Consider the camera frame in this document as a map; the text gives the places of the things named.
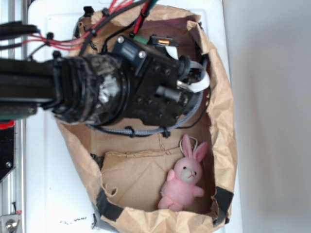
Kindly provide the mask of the black taped robot arm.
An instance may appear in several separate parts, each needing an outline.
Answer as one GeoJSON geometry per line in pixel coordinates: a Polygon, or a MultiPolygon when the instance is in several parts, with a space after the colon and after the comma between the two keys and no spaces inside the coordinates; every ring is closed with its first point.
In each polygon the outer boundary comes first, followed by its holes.
{"type": "Polygon", "coordinates": [[[200,78],[189,56],[120,36],[110,53],[52,60],[0,61],[0,119],[34,115],[38,108],[67,124],[113,125],[124,118],[168,127],[195,106],[200,78]]]}

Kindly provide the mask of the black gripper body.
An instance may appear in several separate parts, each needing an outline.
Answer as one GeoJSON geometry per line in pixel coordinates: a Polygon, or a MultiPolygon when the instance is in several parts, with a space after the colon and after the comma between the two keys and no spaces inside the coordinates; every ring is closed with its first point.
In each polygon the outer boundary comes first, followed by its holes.
{"type": "Polygon", "coordinates": [[[112,53],[122,59],[121,67],[129,78],[123,118],[169,127],[194,106],[194,93],[185,87],[193,80],[189,56],[176,60],[125,36],[118,37],[112,53]]]}

